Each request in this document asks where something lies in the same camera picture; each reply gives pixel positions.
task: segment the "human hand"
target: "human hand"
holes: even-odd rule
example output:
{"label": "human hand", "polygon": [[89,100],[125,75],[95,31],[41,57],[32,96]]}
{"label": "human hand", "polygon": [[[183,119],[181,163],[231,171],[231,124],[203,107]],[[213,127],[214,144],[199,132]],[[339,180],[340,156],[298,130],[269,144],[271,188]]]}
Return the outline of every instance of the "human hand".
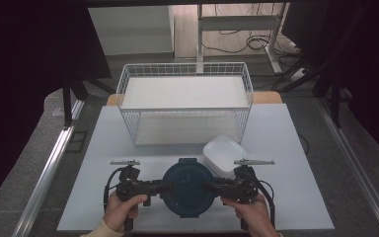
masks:
{"label": "human hand", "polygon": [[239,203],[233,199],[221,198],[226,205],[235,208],[236,216],[244,218],[249,225],[249,233],[252,237],[274,237],[278,236],[269,221],[265,197],[257,195],[255,199],[248,203]]}
{"label": "human hand", "polygon": [[113,192],[110,194],[109,204],[107,205],[106,214],[104,215],[103,220],[109,229],[123,233],[125,219],[127,217],[137,217],[137,206],[146,200],[146,195],[139,195],[132,197],[128,201],[121,201],[115,192]]}

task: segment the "sleeve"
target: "sleeve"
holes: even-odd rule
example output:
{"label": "sleeve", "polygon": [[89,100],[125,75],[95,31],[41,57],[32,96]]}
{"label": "sleeve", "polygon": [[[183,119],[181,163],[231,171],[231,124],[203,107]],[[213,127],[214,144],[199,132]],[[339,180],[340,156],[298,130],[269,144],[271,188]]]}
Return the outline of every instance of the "sleeve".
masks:
{"label": "sleeve", "polygon": [[118,233],[108,228],[106,223],[101,220],[100,225],[87,235],[81,235],[81,237],[121,237],[124,233]]}

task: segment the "white container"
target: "white container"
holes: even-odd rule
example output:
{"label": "white container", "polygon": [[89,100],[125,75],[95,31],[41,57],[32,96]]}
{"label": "white container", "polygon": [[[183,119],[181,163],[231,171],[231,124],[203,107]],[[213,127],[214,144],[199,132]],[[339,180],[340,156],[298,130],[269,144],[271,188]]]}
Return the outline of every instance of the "white container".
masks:
{"label": "white container", "polygon": [[128,64],[116,94],[136,145],[206,144],[218,135],[241,142],[252,106],[242,62]]}
{"label": "white container", "polygon": [[217,136],[203,149],[205,165],[222,178],[233,178],[236,160],[247,157],[246,150],[228,136]]}

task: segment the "white wire mesh basket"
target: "white wire mesh basket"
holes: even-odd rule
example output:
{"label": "white wire mesh basket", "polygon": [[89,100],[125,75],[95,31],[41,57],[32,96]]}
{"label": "white wire mesh basket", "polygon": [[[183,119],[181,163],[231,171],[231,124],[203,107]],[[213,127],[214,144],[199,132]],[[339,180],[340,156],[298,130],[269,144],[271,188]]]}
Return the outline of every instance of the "white wire mesh basket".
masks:
{"label": "white wire mesh basket", "polygon": [[243,62],[127,64],[116,103],[135,145],[241,142],[252,83]]}

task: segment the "dark blue disc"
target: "dark blue disc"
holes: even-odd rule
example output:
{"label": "dark blue disc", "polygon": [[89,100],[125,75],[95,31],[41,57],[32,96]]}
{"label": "dark blue disc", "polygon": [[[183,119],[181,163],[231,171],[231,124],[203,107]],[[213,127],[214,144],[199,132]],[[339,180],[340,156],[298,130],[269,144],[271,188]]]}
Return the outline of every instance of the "dark blue disc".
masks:
{"label": "dark blue disc", "polygon": [[173,184],[173,188],[160,198],[180,218],[197,218],[214,202],[214,193],[202,187],[204,182],[213,179],[211,172],[196,162],[196,158],[181,158],[165,173],[163,181]]}

